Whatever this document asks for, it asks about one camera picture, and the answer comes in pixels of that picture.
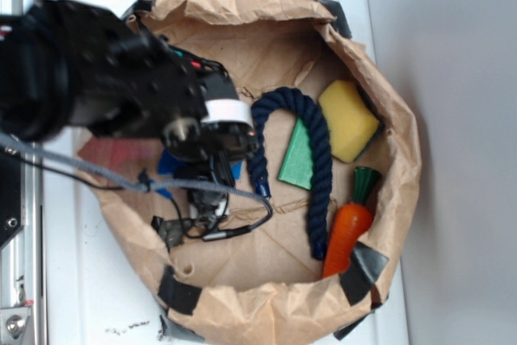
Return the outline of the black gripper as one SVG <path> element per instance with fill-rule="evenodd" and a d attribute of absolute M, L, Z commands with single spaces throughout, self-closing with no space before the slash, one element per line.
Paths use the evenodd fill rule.
<path fill-rule="evenodd" d="M 225 67 L 148 32 L 137 42 L 148 84 L 135 136 L 160 140 L 173 157 L 209 172 L 216 179 L 210 183 L 234 187 L 230 163 L 254 156 L 259 141 Z"/>

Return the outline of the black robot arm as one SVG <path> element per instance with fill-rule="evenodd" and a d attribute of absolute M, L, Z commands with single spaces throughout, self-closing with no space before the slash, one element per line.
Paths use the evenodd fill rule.
<path fill-rule="evenodd" d="M 182 163 L 173 184 L 205 222 L 236 192 L 233 165 L 259 147 L 221 63 L 134 31 L 107 9 L 38 0 L 1 18 L 1 145 L 71 164 L 41 148 L 67 127 L 160 142 Z"/>

